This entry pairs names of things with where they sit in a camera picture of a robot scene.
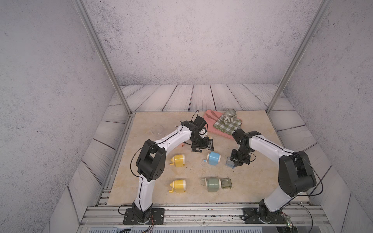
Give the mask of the blue sharpener tray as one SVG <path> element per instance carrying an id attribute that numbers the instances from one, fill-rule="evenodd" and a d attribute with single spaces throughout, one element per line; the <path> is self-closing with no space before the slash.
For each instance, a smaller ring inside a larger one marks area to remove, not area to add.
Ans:
<path id="1" fill-rule="evenodd" d="M 226 165 L 227 165 L 228 167 L 232 168 L 232 169 L 235 168 L 235 163 L 234 163 L 234 161 L 231 161 L 230 158 L 227 158 L 227 160 L 226 160 Z"/>

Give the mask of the blue pencil sharpener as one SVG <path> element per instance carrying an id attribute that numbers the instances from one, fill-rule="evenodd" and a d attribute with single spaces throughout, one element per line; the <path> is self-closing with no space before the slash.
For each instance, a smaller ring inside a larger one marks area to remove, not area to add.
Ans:
<path id="1" fill-rule="evenodd" d="M 204 162 L 207 162 L 209 165 L 216 166 L 221 160 L 221 155 L 216 152 L 211 152 L 207 154 Z"/>

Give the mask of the green pencil sharpener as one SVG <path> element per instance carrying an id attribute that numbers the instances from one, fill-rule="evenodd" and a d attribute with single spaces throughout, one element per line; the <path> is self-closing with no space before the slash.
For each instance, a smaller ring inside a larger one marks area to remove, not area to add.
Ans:
<path id="1" fill-rule="evenodd" d="M 210 193 L 217 192 L 221 188 L 220 179 L 216 177 L 202 178 L 202 182 Z"/>

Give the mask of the yellow sharpener front row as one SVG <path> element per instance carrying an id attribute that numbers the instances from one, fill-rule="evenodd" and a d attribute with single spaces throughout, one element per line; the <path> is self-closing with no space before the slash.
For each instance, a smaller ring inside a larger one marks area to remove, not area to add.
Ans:
<path id="1" fill-rule="evenodd" d="M 171 183 L 170 183 L 170 190 L 169 190 L 169 193 L 184 193 L 186 192 L 186 180 L 173 180 Z"/>

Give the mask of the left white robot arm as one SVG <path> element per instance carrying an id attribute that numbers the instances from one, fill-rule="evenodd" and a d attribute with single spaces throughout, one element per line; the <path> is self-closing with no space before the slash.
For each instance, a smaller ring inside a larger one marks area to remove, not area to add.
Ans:
<path id="1" fill-rule="evenodd" d="M 139 188 L 131 210 L 140 222 L 146 223 L 151 218 L 155 180 L 165 169 L 167 153 L 188 140 L 191 141 L 193 152 L 202 152 L 204 149 L 213 151 L 213 140 L 207 136 L 207 130 L 206 120 L 195 112 L 191 121 L 182 121 L 176 130 L 157 141 L 145 141 L 137 151 L 136 177 L 139 178 Z"/>

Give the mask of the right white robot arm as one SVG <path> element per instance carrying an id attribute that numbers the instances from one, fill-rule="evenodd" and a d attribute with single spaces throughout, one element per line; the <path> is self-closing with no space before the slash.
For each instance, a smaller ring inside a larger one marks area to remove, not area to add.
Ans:
<path id="1" fill-rule="evenodd" d="M 315 174 L 304 151 L 286 149 L 257 131 L 246 133 L 243 129 L 237 129 L 232 136 L 239 145 L 230 155 L 234 167 L 249 165 L 254 152 L 260 152 L 278 165 L 278 187 L 259 202 L 257 216 L 261 222 L 271 223 L 291 200 L 316 186 L 319 176 Z"/>

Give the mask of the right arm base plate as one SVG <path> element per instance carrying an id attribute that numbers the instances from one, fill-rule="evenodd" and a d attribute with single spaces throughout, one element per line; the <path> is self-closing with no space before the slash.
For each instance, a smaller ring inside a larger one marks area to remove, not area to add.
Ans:
<path id="1" fill-rule="evenodd" d="M 243 208 L 242 219 L 245 224 L 286 224 L 281 210 L 270 212 L 265 208 Z"/>

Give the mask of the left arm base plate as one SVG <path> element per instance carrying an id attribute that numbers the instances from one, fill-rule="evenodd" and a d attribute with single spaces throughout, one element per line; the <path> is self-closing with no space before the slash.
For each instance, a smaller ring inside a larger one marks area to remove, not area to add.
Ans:
<path id="1" fill-rule="evenodd" d="M 142 212 L 136 206 L 133 208 L 126 209 L 124 213 L 123 224 L 124 225 L 144 225 L 154 224 L 162 225 L 164 223 L 164 208 L 150 208 L 145 212 Z"/>

